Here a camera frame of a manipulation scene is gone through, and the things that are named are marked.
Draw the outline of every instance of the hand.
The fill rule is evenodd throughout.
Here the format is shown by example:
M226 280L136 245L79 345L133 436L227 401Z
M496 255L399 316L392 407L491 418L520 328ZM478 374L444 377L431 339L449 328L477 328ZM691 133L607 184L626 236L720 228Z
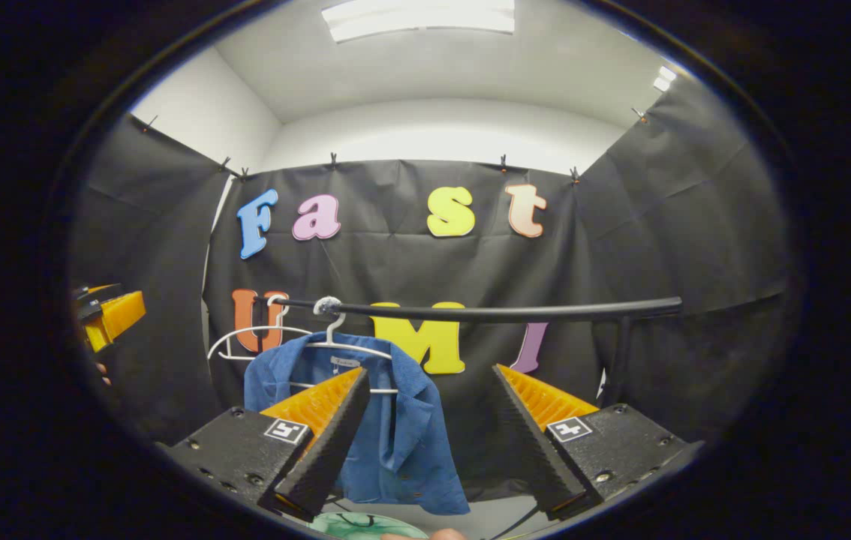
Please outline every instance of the hand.
M106 365L100 364L99 362L95 362L95 367L99 368L99 373L102 374L102 380L104 383L106 383L106 386L112 386L113 382L111 382L111 380L109 380L109 377L106 376Z
M380 537L380 540L415 540L414 538L409 538L408 536L402 536L401 534L383 534ZM429 540L467 540L466 537L463 536L458 530L455 529L442 529L436 530L432 533L432 536L429 536Z

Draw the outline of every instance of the letter m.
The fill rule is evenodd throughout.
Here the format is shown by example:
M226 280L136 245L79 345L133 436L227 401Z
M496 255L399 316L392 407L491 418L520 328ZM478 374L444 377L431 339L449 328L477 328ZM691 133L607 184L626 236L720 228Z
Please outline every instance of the letter m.
M373 305L398 308L398 304L390 301L379 301ZM457 301L440 301L432 307L461 310L465 306ZM372 317L371 320L375 327L376 338L392 341L420 365L428 351L429 361L423 367L426 373L451 374L465 371L466 364L459 359L459 322L422 321L419 331L416 331L407 319Z

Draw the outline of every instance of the black rod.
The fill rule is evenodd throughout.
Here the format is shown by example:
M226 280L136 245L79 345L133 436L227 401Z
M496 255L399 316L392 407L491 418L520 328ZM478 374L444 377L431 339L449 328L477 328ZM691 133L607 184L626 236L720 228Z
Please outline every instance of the black rod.
M315 301L276 298L276 304L295 308L312 308ZM375 307L375 305L340 304L334 314L362 314L393 319L419 321L459 321L473 323L547 323L549 321L618 320L629 316L647 319L676 315L682 311L682 298L622 301L618 304L550 305L550 307L467 307L463 310L444 310L432 307Z

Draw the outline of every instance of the clothing label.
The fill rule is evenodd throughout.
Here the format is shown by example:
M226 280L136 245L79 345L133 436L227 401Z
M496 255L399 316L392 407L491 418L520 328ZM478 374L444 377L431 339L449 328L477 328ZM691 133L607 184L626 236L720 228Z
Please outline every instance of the clothing label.
M359 361L358 360L353 360L353 359L350 359L350 358L346 358L346 359L345 358L339 358L338 356L332 357L332 363L334 365L337 365L337 366L359 367Z

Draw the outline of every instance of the letter f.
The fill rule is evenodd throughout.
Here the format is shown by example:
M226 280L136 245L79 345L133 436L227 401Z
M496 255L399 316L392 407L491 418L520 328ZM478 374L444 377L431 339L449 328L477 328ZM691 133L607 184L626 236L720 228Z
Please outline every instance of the letter f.
M262 233L268 232L271 224L269 206L277 201L278 193L275 189L269 189L239 209L236 215L242 226L242 250L239 255L243 259L248 259L265 247L265 239L258 235L258 230L262 229Z

